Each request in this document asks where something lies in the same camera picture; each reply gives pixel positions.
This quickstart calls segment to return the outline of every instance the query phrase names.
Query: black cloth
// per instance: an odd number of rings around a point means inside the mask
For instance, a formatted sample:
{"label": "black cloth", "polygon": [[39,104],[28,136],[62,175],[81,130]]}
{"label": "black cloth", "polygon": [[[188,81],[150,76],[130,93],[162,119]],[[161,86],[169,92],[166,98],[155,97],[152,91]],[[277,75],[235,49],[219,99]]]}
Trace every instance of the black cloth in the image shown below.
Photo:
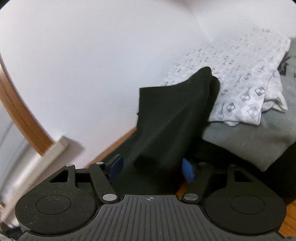
{"label": "black cloth", "polygon": [[0,9],[3,8],[6,3],[8,3],[8,0],[0,0]]}
{"label": "black cloth", "polygon": [[137,131],[103,160],[124,157],[122,174],[112,184],[120,196],[177,191],[182,158],[200,136],[219,88],[211,69],[204,67],[182,83],[140,89]]}

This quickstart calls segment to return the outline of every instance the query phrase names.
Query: wooden door frame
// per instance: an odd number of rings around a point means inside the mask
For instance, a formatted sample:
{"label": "wooden door frame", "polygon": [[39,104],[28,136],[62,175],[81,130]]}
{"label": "wooden door frame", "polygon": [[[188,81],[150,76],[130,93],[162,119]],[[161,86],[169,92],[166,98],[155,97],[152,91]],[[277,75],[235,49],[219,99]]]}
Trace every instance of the wooden door frame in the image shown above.
{"label": "wooden door frame", "polygon": [[5,68],[1,54],[0,100],[27,141],[40,155],[43,155],[53,145],[53,141],[36,121],[18,94]]}

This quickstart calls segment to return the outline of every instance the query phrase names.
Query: white wall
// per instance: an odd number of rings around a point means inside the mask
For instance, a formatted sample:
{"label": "white wall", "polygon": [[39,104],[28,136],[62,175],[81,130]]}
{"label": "white wall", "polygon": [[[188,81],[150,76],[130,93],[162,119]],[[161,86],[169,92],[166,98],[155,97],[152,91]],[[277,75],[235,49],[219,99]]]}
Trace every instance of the white wall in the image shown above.
{"label": "white wall", "polygon": [[183,0],[212,41],[251,25],[296,37],[296,4],[292,0]]}
{"label": "white wall", "polygon": [[296,35],[291,0],[11,0],[0,52],[49,135],[72,140],[57,165],[83,167],[136,124],[139,87],[247,20]]}

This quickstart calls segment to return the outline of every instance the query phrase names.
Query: gray blanket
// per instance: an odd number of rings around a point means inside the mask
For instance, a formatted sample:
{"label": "gray blanket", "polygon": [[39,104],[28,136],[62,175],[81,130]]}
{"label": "gray blanket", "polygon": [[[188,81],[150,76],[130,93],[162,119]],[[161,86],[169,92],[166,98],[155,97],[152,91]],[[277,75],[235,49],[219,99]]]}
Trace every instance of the gray blanket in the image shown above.
{"label": "gray blanket", "polygon": [[296,141],[296,39],[292,39],[286,60],[286,75],[281,75],[283,95],[288,104],[285,113],[262,113],[259,126],[240,123],[230,127],[210,123],[202,138],[223,147],[265,171]]}

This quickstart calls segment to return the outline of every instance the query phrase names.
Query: folded fabric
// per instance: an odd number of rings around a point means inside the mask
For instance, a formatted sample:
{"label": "folded fabric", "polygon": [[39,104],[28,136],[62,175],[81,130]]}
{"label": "folded fabric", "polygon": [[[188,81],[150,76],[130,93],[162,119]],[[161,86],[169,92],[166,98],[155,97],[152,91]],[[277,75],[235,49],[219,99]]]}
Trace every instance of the folded fabric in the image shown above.
{"label": "folded fabric", "polygon": [[259,125],[262,111],[287,110],[277,68],[289,46],[289,38],[268,29],[253,28],[224,36],[188,53],[169,71],[162,85],[182,82],[198,69],[210,66],[221,90],[209,121]]}
{"label": "folded fabric", "polygon": [[180,84],[140,89],[137,131],[103,160],[124,157],[124,170],[112,184],[120,196],[177,191],[182,158],[206,124],[219,88],[205,67]]}
{"label": "folded fabric", "polygon": [[229,127],[221,122],[212,122],[202,138],[265,171],[296,141],[296,39],[291,41],[284,66],[286,71],[281,80],[288,105],[285,113],[269,110],[262,114],[259,126],[242,123]]}

